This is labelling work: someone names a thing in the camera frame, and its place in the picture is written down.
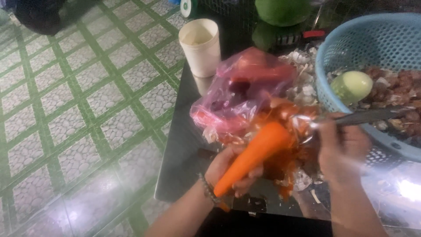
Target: right hand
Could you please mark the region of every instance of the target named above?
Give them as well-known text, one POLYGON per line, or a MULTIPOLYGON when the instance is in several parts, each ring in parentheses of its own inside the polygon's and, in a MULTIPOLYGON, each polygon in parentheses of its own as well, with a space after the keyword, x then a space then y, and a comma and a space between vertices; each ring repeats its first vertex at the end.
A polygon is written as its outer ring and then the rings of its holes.
MULTIPOLYGON (((332 113, 330 117, 344 114, 332 113)), ((346 126, 338 131, 332 120, 320 124, 321 149, 319 164, 327 182, 337 185, 360 183, 361 169, 371 149, 368 136, 358 126, 346 126)))

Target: forearm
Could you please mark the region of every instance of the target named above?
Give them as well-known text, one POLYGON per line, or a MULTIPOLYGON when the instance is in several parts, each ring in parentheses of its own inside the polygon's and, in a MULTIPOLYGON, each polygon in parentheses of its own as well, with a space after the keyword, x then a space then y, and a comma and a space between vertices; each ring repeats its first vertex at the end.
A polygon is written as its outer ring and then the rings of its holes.
POLYGON ((194 236, 213 208, 205 197, 203 184, 198 181, 177 202, 171 205, 147 230, 146 237, 194 236))
POLYGON ((332 229, 335 237, 387 237, 360 178, 329 183, 332 229))

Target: left hand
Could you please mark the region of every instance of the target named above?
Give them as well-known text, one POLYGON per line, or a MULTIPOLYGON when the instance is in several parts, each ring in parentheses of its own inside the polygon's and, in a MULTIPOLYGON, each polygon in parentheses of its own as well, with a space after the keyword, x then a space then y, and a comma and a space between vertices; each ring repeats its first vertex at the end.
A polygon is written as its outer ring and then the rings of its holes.
MULTIPOLYGON (((206 181, 215 186, 216 183, 222 178, 226 170, 232 164, 232 161, 244 150, 242 146, 229 146, 221 153, 219 153, 210 164, 205 173, 206 181)), ((246 194, 251 185, 257 178, 263 175, 263 164, 256 167, 248 173, 242 180, 234 183, 232 189, 235 190, 235 197, 239 198, 246 194)))

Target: hand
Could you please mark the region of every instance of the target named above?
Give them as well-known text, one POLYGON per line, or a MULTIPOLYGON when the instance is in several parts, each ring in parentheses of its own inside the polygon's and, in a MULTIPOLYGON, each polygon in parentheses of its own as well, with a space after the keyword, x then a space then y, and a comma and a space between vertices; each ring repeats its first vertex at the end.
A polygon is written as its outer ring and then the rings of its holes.
MULTIPOLYGON (((222 178, 226 170, 232 164, 232 161, 244 150, 241 146, 229 146, 221 153, 219 153, 210 164, 205 173, 206 181, 215 186, 216 183, 222 178)), ((235 190, 235 197, 239 198, 246 194, 250 186, 256 181, 257 178, 263 175, 263 165, 258 166, 249 172, 249 174, 242 180, 233 184, 232 189, 235 190)))
MULTIPOLYGON (((330 117, 343 116, 332 113, 330 117)), ((325 179, 334 184, 360 182, 361 169, 371 149, 368 136, 358 126, 342 127, 337 130, 332 120, 327 120, 319 128, 321 149, 319 164, 325 179)))

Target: wheel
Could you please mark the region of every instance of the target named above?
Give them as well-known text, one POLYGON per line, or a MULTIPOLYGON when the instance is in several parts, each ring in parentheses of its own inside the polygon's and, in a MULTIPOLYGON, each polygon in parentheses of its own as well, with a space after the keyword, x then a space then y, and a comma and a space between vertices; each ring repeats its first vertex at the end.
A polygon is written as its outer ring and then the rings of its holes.
POLYGON ((185 18, 194 17, 197 12, 197 0, 181 0, 180 11, 185 18))

